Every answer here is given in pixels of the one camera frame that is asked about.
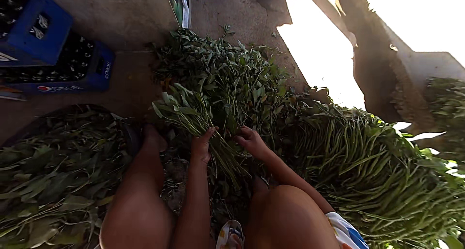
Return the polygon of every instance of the pepsi crate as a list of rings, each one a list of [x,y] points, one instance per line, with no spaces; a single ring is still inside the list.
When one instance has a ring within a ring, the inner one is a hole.
[[[113,51],[105,44],[94,41],[92,57],[87,72],[82,79],[61,82],[4,83],[2,85],[30,95],[105,91],[110,85],[114,59]]]
[[[0,67],[55,65],[73,18],[52,0],[27,0],[24,8],[15,6],[22,10],[19,16],[2,4]]]

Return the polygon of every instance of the concrete floor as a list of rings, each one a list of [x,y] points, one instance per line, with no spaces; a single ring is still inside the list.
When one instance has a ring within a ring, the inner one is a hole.
[[[297,67],[284,41],[277,36],[276,26],[291,23],[285,0],[267,0],[260,5],[256,0],[191,0],[192,30],[200,36],[217,38],[222,27],[231,25],[236,33],[227,38],[231,43],[266,44],[278,47],[283,54],[275,62],[294,74]],[[161,88],[151,81],[152,53],[119,53],[110,80],[110,89],[102,93],[28,96],[27,102],[0,99],[0,143],[30,123],[35,116],[44,115],[72,104],[98,104],[122,117],[142,119],[151,101],[161,97]],[[305,83],[300,71],[289,84],[302,91]]]

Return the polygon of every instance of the pile of vegetables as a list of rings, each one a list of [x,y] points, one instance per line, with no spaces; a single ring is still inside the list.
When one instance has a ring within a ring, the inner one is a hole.
[[[447,131],[438,146],[441,156],[458,162],[465,174],[465,82],[454,78],[431,77],[425,91],[439,130]]]
[[[266,51],[273,52],[268,47],[234,46],[224,37],[200,38],[185,29],[172,38],[158,51],[156,78],[178,83],[153,109],[195,136],[220,127],[211,140],[213,212],[221,203],[227,217],[236,217],[228,209],[237,206],[232,197],[250,197],[245,188],[256,161],[232,141],[237,127],[246,125],[317,187],[372,248],[458,242],[465,185],[446,173],[445,160],[369,113],[335,105],[328,96],[315,100],[317,89],[295,94],[285,87],[289,75],[267,57]],[[220,181],[231,188],[218,187]]]
[[[0,150],[0,248],[94,248],[132,158],[120,122],[80,105]]]

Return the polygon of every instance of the leg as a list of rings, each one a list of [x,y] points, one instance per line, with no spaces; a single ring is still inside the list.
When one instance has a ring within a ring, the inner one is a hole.
[[[164,174],[160,151],[166,141],[156,129],[144,128],[142,149],[119,186],[102,224],[103,249],[166,249],[173,229],[172,216],[160,198]]]
[[[288,185],[252,198],[246,248],[339,249],[326,216],[302,190]]]

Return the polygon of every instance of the person's right hand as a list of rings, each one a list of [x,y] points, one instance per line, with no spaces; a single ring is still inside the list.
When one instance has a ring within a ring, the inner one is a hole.
[[[240,131],[240,135],[235,136],[234,140],[244,147],[253,157],[265,162],[267,157],[274,154],[263,142],[257,131],[246,126],[242,126]]]

